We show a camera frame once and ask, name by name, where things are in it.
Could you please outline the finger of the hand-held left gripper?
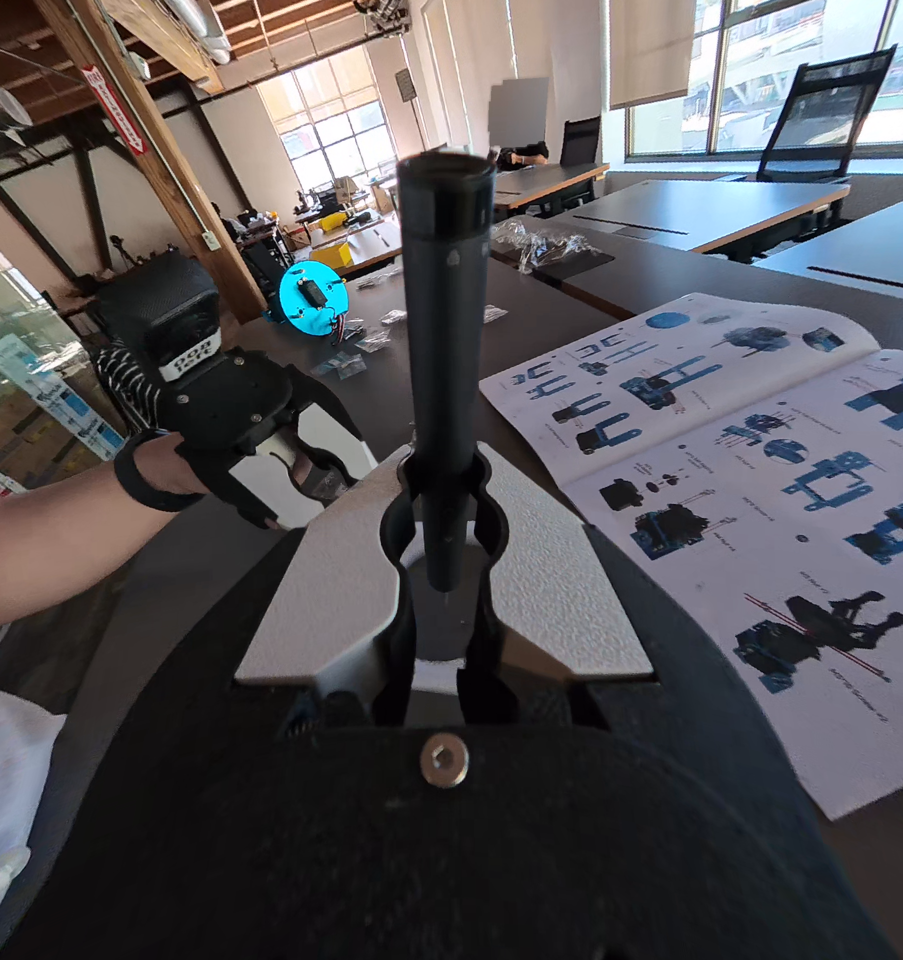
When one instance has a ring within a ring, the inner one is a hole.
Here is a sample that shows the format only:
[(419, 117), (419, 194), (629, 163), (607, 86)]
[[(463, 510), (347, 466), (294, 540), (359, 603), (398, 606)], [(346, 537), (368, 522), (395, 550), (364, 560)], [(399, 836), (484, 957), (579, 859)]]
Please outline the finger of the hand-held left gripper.
[(313, 467), (309, 454), (297, 446), (263, 442), (233, 466), (229, 475), (262, 505), (267, 527), (293, 530), (308, 526), (326, 509), (302, 487)]
[(367, 443), (316, 402), (288, 405), (294, 501), (336, 501), (378, 465)]

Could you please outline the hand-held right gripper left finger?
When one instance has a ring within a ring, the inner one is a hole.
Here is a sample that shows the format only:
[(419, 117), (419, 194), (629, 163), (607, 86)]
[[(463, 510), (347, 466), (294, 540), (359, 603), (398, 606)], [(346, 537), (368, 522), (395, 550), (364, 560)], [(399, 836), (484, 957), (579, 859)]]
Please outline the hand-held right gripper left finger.
[(354, 696), (403, 724), (416, 661), (410, 577), (416, 538), (403, 445), (304, 530), (233, 676), (236, 683)]

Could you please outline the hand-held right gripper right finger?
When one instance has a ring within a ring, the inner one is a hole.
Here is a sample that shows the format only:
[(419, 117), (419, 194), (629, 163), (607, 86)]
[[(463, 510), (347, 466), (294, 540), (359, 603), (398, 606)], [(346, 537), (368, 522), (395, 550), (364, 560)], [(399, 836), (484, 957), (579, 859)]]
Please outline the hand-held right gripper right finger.
[(589, 525), (486, 442), (468, 475), (485, 556), (462, 667), (468, 724), (573, 714), (589, 684), (654, 677)]

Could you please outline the dark grey electric screwdriver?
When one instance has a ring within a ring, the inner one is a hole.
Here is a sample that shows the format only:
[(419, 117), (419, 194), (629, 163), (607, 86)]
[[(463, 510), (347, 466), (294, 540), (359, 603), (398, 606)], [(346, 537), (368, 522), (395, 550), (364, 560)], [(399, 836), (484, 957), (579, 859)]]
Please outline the dark grey electric screwdriver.
[(429, 150), (400, 162), (397, 185), (415, 441), (408, 478), (421, 505), (434, 590), (460, 582), (475, 457), (495, 170)]

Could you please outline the person's left forearm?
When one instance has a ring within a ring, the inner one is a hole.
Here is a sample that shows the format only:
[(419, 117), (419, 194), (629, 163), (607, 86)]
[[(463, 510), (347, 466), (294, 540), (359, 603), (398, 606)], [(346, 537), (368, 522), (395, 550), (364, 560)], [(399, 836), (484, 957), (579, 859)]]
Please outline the person's left forearm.
[(172, 518), (133, 499), (111, 463), (0, 499), (0, 626), (83, 593)]

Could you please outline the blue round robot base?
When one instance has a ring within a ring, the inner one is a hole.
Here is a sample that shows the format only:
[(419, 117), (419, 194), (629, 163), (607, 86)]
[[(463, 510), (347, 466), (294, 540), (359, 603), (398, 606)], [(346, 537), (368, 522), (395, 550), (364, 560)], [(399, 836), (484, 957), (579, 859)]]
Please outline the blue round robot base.
[(304, 259), (282, 275), (274, 309), (282, 321), (304, 334), (339, 340), (349, 303), (343, 277), (320, 261)]

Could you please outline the grey desk wooden edge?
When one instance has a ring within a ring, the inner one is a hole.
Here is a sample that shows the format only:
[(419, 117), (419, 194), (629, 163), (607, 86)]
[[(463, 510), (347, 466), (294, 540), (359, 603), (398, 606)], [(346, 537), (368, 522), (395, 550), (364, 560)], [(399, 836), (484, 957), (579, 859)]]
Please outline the grey desk wooden edge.
[(320, 260), (313, 258), (314, 249), (349, 242), (353, 253), (351, 266), (335, 270), (323, 263), (346, 281), (362, 278), (391, 265), (402, 253), (401, 225), (394, 213), (353, 227), (342, 226), (328, 233), (315, 230), (312, 240), (314, 243), (304, 251), (303, 256), (320, 263)]

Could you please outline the dark desk wooden edge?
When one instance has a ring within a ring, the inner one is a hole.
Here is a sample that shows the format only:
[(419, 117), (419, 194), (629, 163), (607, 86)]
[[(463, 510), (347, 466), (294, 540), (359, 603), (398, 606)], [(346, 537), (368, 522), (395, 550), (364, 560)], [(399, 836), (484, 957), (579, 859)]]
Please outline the dark desk wooden edge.
[(497, 173), (493, 214), (500, 222), (538, 207), (546, 219), (593, 202), (595, 185), (609, 170), (607, 163), (562, 166), (542, 164)]
[(833, 228), (850, 191), (847, 178), (817, 183), (655, 178), (591, 201), (565, 219), (578, 230), (751, 263), (783, 243)]

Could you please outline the person's left hand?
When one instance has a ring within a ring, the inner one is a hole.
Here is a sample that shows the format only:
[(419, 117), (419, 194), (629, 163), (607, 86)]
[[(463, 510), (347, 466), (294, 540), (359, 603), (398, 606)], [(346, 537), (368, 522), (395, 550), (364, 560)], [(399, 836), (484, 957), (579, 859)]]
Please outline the person's left hand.
[(131, 462), (136, 476), (146, 489), (141, 503), (154, 509), (176, 512), (210, 493), (178, 453), (182, 442), (182, 435), (175, 431), (159, 434), (135, 447)]

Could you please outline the black white striped cloth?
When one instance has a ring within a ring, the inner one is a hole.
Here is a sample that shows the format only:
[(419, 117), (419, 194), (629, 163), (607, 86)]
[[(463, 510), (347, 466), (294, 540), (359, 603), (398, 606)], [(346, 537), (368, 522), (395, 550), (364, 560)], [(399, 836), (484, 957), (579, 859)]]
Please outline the black white striped cloth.
[(161, 388), (123, 343), (109, 343), (92, 354), (97, 379), (130, 435), (160, 430)]

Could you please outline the black wristband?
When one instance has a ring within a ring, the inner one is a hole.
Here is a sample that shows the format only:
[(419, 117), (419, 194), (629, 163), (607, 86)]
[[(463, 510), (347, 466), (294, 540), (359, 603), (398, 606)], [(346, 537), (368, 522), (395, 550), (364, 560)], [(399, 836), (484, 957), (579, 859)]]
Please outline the black wristband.
[(135, 461), (135, 454), (140, 447), (168, 436), (169, 432), (161, 429), (134, 434), (125, 441), (112, 463), (117, 483), (133, 501), (155, 511), (177, 514), (200, 502), (205, 494), (181, 494), (158, 489), (146, 480)]

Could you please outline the white blue printed box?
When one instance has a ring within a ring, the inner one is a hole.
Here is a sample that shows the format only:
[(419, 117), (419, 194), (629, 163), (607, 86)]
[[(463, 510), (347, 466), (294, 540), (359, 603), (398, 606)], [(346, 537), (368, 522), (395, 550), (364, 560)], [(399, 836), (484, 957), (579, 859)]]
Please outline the white blue printed box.
[(80, 342), (68, 342), (39, 355), (22, 338), (9, 333), (0, 338), (0, 373), (86, 449), (103, 461), (112, 461), (124, 438), (59, 372), (84, 354)]

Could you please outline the open instruction manual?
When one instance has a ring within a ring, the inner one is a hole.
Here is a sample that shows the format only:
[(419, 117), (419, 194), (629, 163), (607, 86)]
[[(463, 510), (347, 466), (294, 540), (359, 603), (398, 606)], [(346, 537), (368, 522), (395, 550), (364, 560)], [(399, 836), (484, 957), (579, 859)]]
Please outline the open instruction manual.
[(479, 388), (711, 636), (829, 820), (903, 788), (903, 350), (689, 293)]

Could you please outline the wooden pillar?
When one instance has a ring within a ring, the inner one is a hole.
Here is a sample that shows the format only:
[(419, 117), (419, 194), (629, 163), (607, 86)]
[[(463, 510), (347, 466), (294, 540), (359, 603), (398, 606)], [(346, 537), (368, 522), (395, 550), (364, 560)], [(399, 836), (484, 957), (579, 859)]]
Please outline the wooden pillar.
[[(98, 2), (37, 1), (37, 10), (73, 65), (94, 65), (115, 89), (125, 112), (148, 143), (133, 162), (190, 252), (208, 271), (221, 299), (242, 325), (258, 318), (265, 299), (235, 243), (159, 112), (138, 69)], [(214, 231), (221, 249), (209, 251), (201, 234)]]

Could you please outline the crumpled clear plastic wrap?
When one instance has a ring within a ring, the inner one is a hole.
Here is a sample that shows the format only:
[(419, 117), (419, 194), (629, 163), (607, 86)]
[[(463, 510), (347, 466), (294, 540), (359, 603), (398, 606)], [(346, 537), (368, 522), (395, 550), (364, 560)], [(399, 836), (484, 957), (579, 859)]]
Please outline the crumpled clear plastic wrap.
[(545, 221), (512, 217), (492, 226), (493, 250), (513, 258), (517, 271), (530, 275), (534, 269), (570, 261), (580, 255), (601, 255), (603, 251), (581, 233), (546, 226)]

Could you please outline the grid pane window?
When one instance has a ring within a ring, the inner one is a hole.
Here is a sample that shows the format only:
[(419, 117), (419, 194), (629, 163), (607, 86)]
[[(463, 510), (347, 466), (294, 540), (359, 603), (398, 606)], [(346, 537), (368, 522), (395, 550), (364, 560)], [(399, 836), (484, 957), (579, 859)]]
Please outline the grid pane window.
[(302, 193), (392, 171), (395, 144), (368, 54), (353, 47), (256, 86)]

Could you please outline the red white sign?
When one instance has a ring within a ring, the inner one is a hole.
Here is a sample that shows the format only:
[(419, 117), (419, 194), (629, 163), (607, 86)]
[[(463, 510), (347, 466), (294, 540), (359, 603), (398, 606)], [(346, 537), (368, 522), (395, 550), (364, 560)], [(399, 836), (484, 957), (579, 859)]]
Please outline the red white sign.
[(145, 156), (149, 152), (147, 140), (125, 111), (109, 79), (93, 64), (80, 66), (78, 70), (125, 146), (135, 157)]

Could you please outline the black sign on pole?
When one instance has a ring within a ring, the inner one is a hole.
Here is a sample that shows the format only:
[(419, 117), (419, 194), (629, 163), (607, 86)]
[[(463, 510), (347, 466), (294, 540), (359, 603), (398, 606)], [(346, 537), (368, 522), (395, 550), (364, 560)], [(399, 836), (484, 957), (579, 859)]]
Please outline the black sign on pole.
[(421, 150), (424, 152), (429, 149), (429, 138), (425, 129), (424, 116), (419, 104), (417, 90), (414, 85), (412, 74), (408, 66), (398, 70), (395, 74), (397, 92), (401, 102), (408, 106), (414, 118), (415, 126), (421, 141)]

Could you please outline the person's white shirt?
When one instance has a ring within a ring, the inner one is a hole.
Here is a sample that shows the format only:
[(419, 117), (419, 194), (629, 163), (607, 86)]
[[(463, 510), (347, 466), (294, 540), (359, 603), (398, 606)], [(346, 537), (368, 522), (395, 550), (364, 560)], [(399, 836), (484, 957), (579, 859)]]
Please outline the person's white shirt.
[(28, 838), (65, 721), (0, 690), (0, 906), (30, 859)]

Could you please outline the black mesh back chair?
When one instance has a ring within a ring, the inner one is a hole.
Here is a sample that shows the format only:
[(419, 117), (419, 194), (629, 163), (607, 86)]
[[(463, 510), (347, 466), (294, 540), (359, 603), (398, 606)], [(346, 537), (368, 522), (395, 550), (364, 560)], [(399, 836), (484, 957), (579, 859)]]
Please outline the black mesh back chair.
[(897, 47), (801, 64), (761, 154), (756, 181), (823, 184), (842, 179)]
[(602, 139), (602, 116), (565, 121), (559, 164), (562, 167), (594, 165)]

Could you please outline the beige roller blind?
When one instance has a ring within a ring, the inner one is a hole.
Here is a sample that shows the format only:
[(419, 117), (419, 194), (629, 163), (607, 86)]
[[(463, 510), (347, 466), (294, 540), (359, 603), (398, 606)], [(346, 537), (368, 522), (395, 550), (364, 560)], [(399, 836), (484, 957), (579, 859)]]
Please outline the beige roller blind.
[(610, 111), (687, 95), (696, 9), (696, 1), (609, 2)]

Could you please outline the large window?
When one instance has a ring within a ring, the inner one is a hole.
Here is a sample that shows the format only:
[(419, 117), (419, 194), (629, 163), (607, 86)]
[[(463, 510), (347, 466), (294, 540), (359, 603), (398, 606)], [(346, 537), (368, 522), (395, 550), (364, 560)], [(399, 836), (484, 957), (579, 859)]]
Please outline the large window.
[(626, 110), (626, 162), (757, 159), (800, 65), (892, 46), (854, 158), (903, 160), (903, 1), (696, 2), (694, 29), (685, 95)]

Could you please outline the silver ventilation duct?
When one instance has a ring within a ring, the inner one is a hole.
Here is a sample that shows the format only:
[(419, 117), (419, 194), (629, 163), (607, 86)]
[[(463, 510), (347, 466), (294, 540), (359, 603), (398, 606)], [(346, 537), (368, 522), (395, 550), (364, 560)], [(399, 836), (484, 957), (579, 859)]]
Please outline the silver ventilation duct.
[(218, 66), (229, 64), (233, 56), (232, 45), (212, 1), (163, 3)]

